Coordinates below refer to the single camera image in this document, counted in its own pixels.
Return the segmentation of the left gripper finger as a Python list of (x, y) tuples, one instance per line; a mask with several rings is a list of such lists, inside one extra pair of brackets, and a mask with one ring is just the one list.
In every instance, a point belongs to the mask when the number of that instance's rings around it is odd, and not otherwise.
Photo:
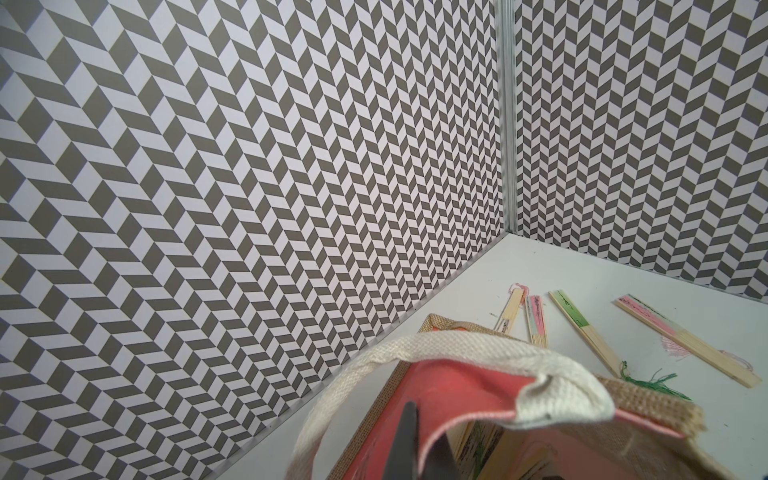
[(418, 430), (418, 407), (416, 403), (409, 401), (403, 406), (382, 480), (418, 478)]

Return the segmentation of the burlap red tote bag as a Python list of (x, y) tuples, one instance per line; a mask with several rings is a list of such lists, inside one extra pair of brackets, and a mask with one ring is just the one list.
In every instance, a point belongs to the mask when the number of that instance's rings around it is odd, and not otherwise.
[(697, 443), (696, 404), (592, 374), (577, 361), (470, 323), (430, 315), (411, 336), (361, 353), (327, 386), (296, 441), (286, 475), (312, 476), (333, 419), (377, 368), (396, 368), (331, 471), (381, 479), (403, 406), (418, 407), (418, 478), (458, 477), (447, 431), (484, 421), (530, 432), (555, 450), (541, 479), (727, 479)]

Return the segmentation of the green folding fan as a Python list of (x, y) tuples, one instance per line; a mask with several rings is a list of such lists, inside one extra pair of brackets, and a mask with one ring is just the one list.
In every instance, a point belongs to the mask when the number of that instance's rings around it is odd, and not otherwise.
[(603, 365), (616, 378), (626, 381), (635, 386), (652, 390), (657, 393), (670, 395), (686, 401), (691, 401), (687, 395), (670, 388), (667, 385), (669, 380), (677, 377), (676, 373), (670, 373), (658, 377), (656, 372), (650, 380), (638, 380), (629, 375), (628, 363), (622, 360), (617, 353), (607, 344), (602, 335), (591, 325), (584, 314), (575, 306), (573, 301), (563, 290), (554, 290), (548, 293), (550, 299), (562, 312), (562, 314), (574, 326), (576, 331), (587, 343), (595, 355), (601, 360)]

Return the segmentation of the pink blue folding fan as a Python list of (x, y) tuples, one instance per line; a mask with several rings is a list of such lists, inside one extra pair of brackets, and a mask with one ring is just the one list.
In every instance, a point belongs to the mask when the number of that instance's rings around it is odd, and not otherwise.
[(616, 299), (614, 304), (742, 386), (754, 388), (762, 382), (753, 371), (715, 349), (637, 297), (626, 294)]

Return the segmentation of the pink tassel folding fan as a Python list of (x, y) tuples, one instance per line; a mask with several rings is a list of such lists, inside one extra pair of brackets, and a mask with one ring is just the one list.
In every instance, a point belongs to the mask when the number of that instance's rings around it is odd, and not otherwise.
[(515, 283), (510, 287), (508, 299), (494, 327), (496, 332), (508, 334), (511, 331), (518, 312), (524, 304), (528, 293), (529, 289), (525, 285)]

